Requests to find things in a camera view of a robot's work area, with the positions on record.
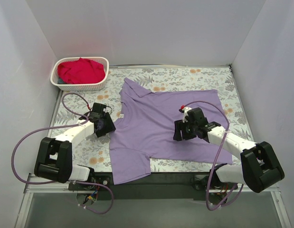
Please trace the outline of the purple t shirt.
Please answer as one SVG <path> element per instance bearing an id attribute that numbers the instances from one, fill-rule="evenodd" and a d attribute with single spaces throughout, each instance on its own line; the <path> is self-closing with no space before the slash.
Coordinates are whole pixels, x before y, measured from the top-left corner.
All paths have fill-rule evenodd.
<path id="1" fill-rule="evenodd" d="M 126 78 L 120 91 L 121 118 L 110 134 L 110 160 L 115 184 L 150 175 L 150 160 L 169 159 L 232 164 L 232 155 L 201 139 L 173 139 L 179 108 L 200 107 L 209 121 L 226 124 L 217 90 L 152 92 Z"/>

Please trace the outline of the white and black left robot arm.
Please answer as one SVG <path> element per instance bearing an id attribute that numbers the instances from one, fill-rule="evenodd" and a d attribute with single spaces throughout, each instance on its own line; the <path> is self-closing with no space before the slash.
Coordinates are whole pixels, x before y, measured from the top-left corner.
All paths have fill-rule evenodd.
<path id="1" fill-rule="evenodd" d="M 108 112 L 91 113 L 89 120 L 79 120 L 75 127 L 53 138 L 41 140 L 34 174 L 38 177 L 66 183 L 87 181 L 93 169 L 73 164 L 73 149 L 87 137 L 95 134 L 98 138 L 115 131 L 115 125 Z"/>

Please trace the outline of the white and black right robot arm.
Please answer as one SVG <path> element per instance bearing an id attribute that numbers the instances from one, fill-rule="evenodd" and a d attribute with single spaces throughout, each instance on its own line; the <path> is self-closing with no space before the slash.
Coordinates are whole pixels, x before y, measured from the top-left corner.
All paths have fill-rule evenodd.
<path id="1" fill-rule="evenodd" d="M 253 192 L 260 193 L 285 177 L 273 147 L 267 142 L 256 143 L 227 133 L 217 122 L 198 124 L 196 121 L 190 123 L 177 120 L 174 127 L 175 141 L 198 137 L 208 143 L 222 146 L 240 160 L 240 165 L 216 165 L 210 176 L 212 187 L 236 183 L 247 185 Z"/>

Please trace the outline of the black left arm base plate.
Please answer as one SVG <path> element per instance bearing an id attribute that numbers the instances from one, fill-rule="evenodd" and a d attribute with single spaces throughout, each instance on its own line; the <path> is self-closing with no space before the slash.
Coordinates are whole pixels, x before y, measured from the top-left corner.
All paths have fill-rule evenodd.
<path id="1" fill-rule="evenodd" d="M 112 182 L 113 178 L 111 175 L 101 174 L 101 175 L 92 175 L 90 176 L 85 183 L 97 183 L 102 184 L 107 187 L 110 187 L 110 184 Z M 96 190 L 98 186 L 95 186 L 93 184 L 80 184 L 77 182 L 71 182 L 68 185 L 68 190 L 70 191 L 92 191 Z"/>

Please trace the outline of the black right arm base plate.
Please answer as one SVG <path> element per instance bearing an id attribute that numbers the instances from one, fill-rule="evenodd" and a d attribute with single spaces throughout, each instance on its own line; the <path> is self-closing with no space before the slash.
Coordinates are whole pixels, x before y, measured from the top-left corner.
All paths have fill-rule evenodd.
<path id="1" fill-rule="evenodd" d="M 209 175 L 194 175 L 190 179 L 190 184 L 196 190 L 206 190 L 209 180 Z M 210 190 L 225 190 L 231 189 L 235 184 L 231 182 L 221 182 L 217 176 L 213 175 L 210 182 Z"/>

